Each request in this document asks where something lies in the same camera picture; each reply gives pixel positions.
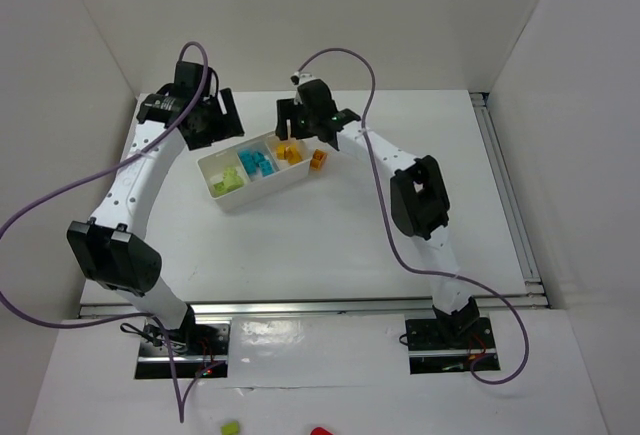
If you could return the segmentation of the large teal printed lego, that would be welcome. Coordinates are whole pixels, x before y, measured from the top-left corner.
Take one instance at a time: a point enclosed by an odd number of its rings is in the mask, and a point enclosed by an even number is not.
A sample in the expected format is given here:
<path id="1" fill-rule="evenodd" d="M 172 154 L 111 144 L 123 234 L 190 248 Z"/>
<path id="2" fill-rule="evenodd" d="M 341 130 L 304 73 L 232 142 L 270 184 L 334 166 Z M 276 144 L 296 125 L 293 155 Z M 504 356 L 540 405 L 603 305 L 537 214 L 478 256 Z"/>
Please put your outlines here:
<path id="1" fill-rule="evenodd" d="M 238 151 L 237 155 L 248 175 L 261 173 L 258 164 L 263 160 L 268 160 L 262 152 L 248 149 Z"/>

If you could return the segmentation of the pale green stepped lego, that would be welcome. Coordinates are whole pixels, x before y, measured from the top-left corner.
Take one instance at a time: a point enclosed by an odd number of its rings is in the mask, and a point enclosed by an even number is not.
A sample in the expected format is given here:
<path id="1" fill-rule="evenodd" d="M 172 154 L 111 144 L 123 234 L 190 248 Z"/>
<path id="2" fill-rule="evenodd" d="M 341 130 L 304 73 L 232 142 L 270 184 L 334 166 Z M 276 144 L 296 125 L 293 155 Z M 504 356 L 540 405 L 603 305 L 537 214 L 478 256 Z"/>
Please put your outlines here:
<path id="1" fill-rule="evenodd" d="M 244 184 L 242 177 L 238 174 L 237 169 L 234 166 L 227 167 L 224 170 L 223 181 L 225 184 Z"/>

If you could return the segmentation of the small teal lego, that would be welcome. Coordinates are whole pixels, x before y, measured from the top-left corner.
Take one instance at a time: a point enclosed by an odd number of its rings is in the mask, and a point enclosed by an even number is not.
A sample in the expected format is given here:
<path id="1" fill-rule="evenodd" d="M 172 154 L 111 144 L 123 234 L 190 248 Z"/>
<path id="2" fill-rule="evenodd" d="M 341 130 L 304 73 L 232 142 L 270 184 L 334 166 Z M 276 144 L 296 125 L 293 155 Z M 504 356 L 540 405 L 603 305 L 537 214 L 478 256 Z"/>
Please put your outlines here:
<path id="1" fill-rule="evenodd" d="M 269 160 L 263 160 L 258 164 L 260 171 L 264 177 L 272 175 L 276 172 Z"/>

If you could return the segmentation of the teal lego plate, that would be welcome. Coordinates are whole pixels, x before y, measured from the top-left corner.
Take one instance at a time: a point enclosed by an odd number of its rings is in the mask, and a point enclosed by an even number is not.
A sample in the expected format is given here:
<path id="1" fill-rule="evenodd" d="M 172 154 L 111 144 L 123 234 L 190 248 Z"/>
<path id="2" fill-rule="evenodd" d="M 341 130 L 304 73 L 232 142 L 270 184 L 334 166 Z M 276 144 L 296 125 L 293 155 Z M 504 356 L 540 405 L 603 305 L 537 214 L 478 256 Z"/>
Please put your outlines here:
<path id="1" fill-rule="evenodd" d="M 224 179 L 224 186 L 227 192 L 235 191 L 244 185 L 244 180 L 239 176 L 230 176 Z"/>

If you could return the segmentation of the green and orange lego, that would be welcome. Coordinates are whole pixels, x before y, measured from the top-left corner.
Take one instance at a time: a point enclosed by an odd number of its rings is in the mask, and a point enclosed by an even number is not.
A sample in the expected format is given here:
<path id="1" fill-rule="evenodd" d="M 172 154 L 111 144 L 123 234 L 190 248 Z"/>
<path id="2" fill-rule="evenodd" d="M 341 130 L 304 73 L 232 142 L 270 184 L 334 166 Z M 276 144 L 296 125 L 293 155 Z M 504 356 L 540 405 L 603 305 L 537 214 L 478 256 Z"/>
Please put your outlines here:
<path id="1" fill-rule="evenodd" d="M 295 146 L 289 146 L 285 149 L 285 160 L 290 165 L 296 165 L 300 163 L 303 160 L 303 158 Z"/>

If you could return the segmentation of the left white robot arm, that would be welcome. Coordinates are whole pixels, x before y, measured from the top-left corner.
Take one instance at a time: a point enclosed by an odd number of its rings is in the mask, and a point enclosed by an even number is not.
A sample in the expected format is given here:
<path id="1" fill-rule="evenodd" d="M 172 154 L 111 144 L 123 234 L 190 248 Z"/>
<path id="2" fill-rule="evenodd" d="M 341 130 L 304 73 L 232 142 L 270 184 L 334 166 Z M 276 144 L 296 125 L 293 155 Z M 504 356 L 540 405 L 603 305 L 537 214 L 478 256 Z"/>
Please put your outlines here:
<path id="1" fill-rule="evenodd" d="M 87 221 L 74 221 L 67 230 L 84 276 L 156 317 L 182 346 L 200 335 L 194 311 L 162 279 L 161 255 L 145 237 L 177 156 L 244 133 L 231 90 L 218 85 L 214 69 L 177 62 L 173 81 L 140 102 L 126 164 L 105 198 Z"/>

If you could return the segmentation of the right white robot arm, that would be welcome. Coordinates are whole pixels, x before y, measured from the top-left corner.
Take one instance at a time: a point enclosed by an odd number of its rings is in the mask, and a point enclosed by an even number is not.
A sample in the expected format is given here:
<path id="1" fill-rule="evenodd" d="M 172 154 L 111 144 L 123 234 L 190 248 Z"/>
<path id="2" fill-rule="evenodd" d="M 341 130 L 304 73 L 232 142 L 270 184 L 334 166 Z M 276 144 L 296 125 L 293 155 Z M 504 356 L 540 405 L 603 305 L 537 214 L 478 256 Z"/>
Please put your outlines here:
<path id="1" fill-rule="evenodd" d="M 479 319 L 477 303 L 459 278 L 449 232 L 450 201 L 438 162 L 418 158 L 366 128 L 350 109 L 339 109 L 329 86 L 304 72 L 291 77 L 295 95 L 276 103 L 278 138 L 316 138 L 375 169 L 374 180 L 389 206 L 383 215 L 411 239 L 429 282 L 438 331 L 456 344 Z"/>

